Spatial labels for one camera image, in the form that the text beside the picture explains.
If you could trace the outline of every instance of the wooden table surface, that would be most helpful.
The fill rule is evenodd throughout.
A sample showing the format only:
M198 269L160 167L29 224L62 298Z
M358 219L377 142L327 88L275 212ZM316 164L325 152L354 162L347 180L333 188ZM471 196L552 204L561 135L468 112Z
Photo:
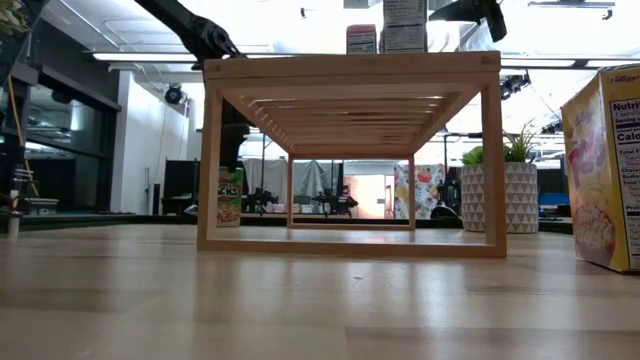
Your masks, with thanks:
M424 261L198 253L195 236L122 225L0 240L0 359L640 354L640 279L576 260L567 235L510 235L506 259Z

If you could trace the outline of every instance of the ceiling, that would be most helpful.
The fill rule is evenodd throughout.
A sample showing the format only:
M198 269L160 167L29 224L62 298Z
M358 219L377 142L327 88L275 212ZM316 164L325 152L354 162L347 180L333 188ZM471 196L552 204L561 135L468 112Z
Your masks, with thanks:
M343 9L344 0L180 0L230 34L245 53L344 53L345 28L351 24L382 25L382 4ZM451 2L442 0L439 3ZM598 9L546 9L530 0L503 0L509 34L492 43L486 29L461 23L431 22L430 51L499 50L509 55L545 57L640 57L640 44L629 41L640 1L615 0L613 17L602 20ZM300 8L305 8L302 18ZM179 38L133 0L51 0L43 17L96 52L186 52ZM202 100L199 73L184 64L140 64L136 79L147 87L185 84ZM519 132L556 121L558 109L592 76L593 71L532 70L533 85L503 102L505 129ZM475 99L448 125L449 131L480 130L480 102Z

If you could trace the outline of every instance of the wooden table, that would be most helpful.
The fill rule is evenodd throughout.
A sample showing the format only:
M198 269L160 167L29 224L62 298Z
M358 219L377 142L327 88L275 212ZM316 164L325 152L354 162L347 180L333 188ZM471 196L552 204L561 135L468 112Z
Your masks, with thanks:
M498 52L309 56L210 60L202 141L198 248L215 250L222 103L227 100L289 153L287 226L415 230L407 225L299 224L292 217L293 162L397 159L414 154L471 99L482 94L486 244L429 245L433 256L506 255L502 114Z

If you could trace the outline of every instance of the wooden shelf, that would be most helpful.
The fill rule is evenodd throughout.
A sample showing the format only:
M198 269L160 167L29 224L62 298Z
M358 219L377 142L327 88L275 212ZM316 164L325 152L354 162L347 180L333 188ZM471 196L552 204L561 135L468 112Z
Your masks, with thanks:
M291 178L294 159L402 159L411 165L414 154L480 92L485 159L500 175L486 175L488 190L499 193L485 204L487 243L504 247L499 71L498 52L208 61L200 187L206 198L201 204L208 206L200 207L199 240L216 238L217 192L209 189L217 188L223 99L289 153ZM415 169L409 169L411 190ZM410 194L410 207L414 198ZM415 229L410 215L403 229Z

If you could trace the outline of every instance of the cereal box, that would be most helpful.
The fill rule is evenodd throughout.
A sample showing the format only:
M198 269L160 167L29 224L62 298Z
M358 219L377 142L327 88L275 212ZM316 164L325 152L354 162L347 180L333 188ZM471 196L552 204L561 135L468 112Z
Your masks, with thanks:
M218 180L218 227L240 226L242 210L242 169L220 168Z
M562 117L576 254L640 270L640 67L600 70Z

